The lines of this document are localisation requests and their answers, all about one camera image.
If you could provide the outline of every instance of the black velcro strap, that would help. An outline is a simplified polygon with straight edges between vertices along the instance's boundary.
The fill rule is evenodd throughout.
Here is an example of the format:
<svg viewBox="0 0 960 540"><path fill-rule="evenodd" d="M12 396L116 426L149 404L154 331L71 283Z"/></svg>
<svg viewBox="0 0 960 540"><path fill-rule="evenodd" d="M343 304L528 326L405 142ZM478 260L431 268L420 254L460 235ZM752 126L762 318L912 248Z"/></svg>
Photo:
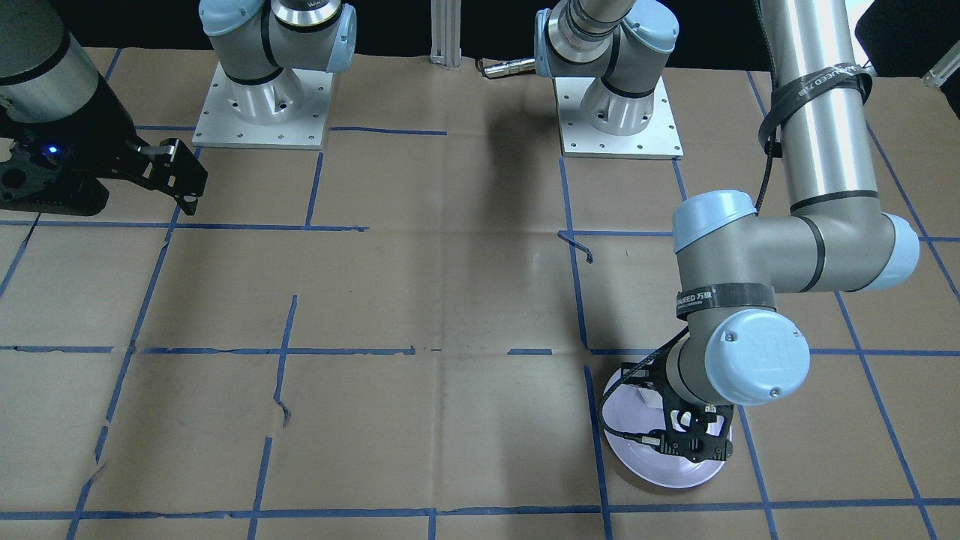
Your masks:
<svg viewBox="0 0 960 540"><path fill-rule="evenodd" d="M719 283L677 293L677 318L714 307L769 307L777 310L777 293L764 283Z"/></svg>
<svg viewBox="0 0 960 540"><path fill-rule="evenodd" d="M802 76L774 90L770 113L763 118L757 137L767 155L782 156L780 144L769 144L774 130L807 103L834 88L853 88L860 92L863 102L870 97L874 80L865 69L855 63L838 63L815 73Z"/></svg>

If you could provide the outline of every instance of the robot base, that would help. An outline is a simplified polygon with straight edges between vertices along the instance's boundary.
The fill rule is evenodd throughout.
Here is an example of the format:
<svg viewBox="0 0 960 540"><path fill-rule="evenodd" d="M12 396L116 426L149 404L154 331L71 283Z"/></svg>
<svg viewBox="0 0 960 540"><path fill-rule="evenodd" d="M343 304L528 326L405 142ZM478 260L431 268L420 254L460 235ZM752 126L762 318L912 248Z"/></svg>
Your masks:
<svg viewBox="0 0 960 540"><path fill-rule="evenodd" d="M299 115L278 124L257 125L244 121L231 110L227 75L217 64L193 143L214 148L323 148L333 74L305 69L294 69L294 72L303 84L305 97Z"/></svg>
<svg viewBox="0 0 960 540"><path fill-rule="evenodd" d="M620 370L613 373L604 391L618 379ZM650 403L648 405L644 401L639 388L624 384L607 400L603 409L604 419L615 430L662 430L663 411L652 406L656 405L655 400L650 400ZM711 433L720 432L719 425L716 425L716 431L712 427L713 425ZM613 453L628 469L642 479L662 487L681 489L698 486L716 476L726 463L712 460L692 463L684 457L660 454L645 444L621 439L606 432L604 434L607 435L607 442L610 443Z"/></svg>
<svg viewBox="0 0 960 540"><path fill-rule="evenodd" d="M592 82L590 77L554 79L564 156L672 160L684 154L663 79L654 90L656 99L650 123L636 135L605 134L587 122L580 103Z"/></svg>

